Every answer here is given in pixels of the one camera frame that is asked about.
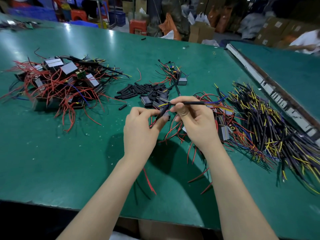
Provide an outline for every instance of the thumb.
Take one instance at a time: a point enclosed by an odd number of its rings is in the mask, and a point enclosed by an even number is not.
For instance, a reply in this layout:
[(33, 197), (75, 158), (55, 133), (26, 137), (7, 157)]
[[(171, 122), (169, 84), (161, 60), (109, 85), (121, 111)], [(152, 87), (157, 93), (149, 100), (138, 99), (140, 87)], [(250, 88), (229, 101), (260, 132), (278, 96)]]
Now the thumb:
[(194, 118), (192, 117), (190, 110), (186, 105), (184, 105), (183, 103), (177, 103), (175, 107), (184, 125), (193, 123)]
[(159, 133), (162, 130), (162, 128), (165, 126), (168, 119), (169, 119), (168, 116), (162, 116), (160, 119), (156, 121), (156, 123), (153, 125), (151, 130)]

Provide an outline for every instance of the hand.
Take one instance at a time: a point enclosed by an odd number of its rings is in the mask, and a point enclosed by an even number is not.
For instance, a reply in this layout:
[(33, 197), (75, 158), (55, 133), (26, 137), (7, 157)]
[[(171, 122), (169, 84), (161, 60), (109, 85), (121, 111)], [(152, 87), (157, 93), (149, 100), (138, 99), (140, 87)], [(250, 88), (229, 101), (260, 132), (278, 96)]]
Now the hand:
[(167, 116), (157, 120), (149, 128), (148, 119), (160, 113), (157, 109), (133, 107), (127, 115), (123, 128), (124, 158), (140, 160), (143, 165), (147, 162), (156, 143), (159, 132), (168, 121)]
[(307, 49), (308, 51), (314, 51), (316, 47), (317, 46), (315, 44), (309, 44), (304, 46), (304, 48)]
[(184, 105), (181, 102), (199, 101), (193, 96), (180, 96), (170, 101), (175, 104), (170, 109), (177, 112), (176, 121), (183, 121), (190, 140), (202, 151), (210, 149), (214, 143), (220, 143), (217, 129), (215, 128), (214, 114), (205, 105)]

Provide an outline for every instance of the white shirt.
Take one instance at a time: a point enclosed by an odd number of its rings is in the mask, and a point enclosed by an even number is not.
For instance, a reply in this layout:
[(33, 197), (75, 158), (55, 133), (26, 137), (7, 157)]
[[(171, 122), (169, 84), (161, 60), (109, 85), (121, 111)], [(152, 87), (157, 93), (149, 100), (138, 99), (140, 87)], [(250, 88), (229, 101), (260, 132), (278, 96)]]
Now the white shirt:
[(302, 52), (302, 53), (305, 53), (305, 54), (312, 54), (312, 53), (315, 53), (315, 52), (318, 52), (320, 51), (320, 39), (318, 38), (318, 32), (320, 32), (320, 30), (314, 30), (314, 31), (310, 31), (310, 32), (306, 32), (302, 35), (300, 35), (298, 37), (298, 39), (294, 40), (291, 44), (291, 45), (310, 45), (310, 44), (314, 44), (316, 45), (317, 47), (312, 50), (312, 51), (309, 51), (307, 49), (304, 49), (304, 50), (301, 50), (299, 52)]

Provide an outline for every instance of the orange bag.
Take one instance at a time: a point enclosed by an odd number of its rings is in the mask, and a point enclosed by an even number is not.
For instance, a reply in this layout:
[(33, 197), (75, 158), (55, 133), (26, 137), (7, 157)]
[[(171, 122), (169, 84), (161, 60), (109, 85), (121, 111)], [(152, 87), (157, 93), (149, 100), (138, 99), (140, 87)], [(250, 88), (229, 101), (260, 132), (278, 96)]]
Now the orange bag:
[(223, 13), (221, 14), (221, 18), (217, 24), (215, 32), (220, 34), (224, 33), (228, 25), (229, 19), (231, 17), (231, 13), (232, 13), (232, 7), (225, 7)]
[(220, 15), (220, 10), (214, 10), (214, 5), (213, 5), (208, 14), (208, 20), (212, 28), (216, 26), (217, 18), (219, 15)]
[(168, 12), (165, 16), (165, 21), (159, 25), (159, 28), (164, 33), (164, 35), (166, 35), (171, 30), (173, 30), (173, 39), (174, 40), (181, 40), (181, 36), (177, 30), (177, 27), (174, 24), (174, 21), (172, 20), (172, 17)]

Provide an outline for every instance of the person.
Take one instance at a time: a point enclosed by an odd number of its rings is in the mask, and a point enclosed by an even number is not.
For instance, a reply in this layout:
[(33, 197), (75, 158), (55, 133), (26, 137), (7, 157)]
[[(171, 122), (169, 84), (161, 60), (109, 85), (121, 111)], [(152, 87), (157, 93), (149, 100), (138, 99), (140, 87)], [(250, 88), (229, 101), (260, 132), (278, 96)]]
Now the person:
[(320, 29), (306, 32), (294, 40), (287, 48), (291, 51), (313, 54), (320, 51)]
[[(278, 239), (221, 144), (212, 110), (205, 105), (184, 105), (183, 101), (198, 100), (193, 96), (177, 97), (170, 101), (175, 104), (170, 111), (178, 113), (176, 121), (183, 121), (188, 137), (202, 151), (210, 167), (224, 240)], [(129, 190), (168, 120), (161, 117), (150, 129), (148, 119), (159, 113), (155, 109), (131, 109), (123, 129), (123, 158), (58, 240), (109, 239)]]

